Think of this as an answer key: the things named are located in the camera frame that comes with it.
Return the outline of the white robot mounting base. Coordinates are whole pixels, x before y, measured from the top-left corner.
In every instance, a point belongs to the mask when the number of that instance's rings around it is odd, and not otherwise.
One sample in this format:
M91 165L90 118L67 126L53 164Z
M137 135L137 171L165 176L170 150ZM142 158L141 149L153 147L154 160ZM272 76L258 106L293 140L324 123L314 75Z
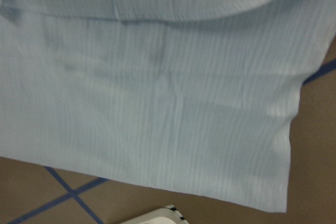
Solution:
M189 224L174 205L168 205L137 216L121 224Z

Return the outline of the light blue button-up shirt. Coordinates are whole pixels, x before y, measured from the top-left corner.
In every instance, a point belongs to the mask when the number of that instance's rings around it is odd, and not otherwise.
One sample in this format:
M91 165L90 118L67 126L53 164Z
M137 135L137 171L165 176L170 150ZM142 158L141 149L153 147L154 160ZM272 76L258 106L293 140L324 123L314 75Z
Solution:
M285 212L335 0L1 0L1 155Z

